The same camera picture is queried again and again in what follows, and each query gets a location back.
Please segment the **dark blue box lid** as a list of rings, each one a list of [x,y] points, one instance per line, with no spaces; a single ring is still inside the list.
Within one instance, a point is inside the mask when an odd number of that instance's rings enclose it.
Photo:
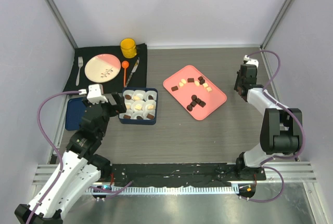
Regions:
[[[65,130],[74,131],[80,128],[81,118],[85,113],[86,106],[83,97],[72,98],[67,103]]]

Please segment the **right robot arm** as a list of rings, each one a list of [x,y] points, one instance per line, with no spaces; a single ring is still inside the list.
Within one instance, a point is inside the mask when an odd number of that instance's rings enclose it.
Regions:
[[[302,111],[272,97],[257,83],[257,73],[253,61],[241,64],[234,86],[241,98],[263,115],[259,144],[236,159],[235,174],[242,180],[259,173],[260,167],[274,158],[291,159],[303,145]]]

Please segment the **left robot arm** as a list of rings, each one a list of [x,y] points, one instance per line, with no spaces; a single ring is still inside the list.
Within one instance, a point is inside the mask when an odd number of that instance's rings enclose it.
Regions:
[[[90,89],[86,94],[79,130],[71,137],[59,165],[35,197],[16,208],[20,223],[62,223],[93,183],[110,178],[110,161],[95,152],[110,118],[126,112],[124,98],[112,93],[115,104],[111,104],[100,89]]]

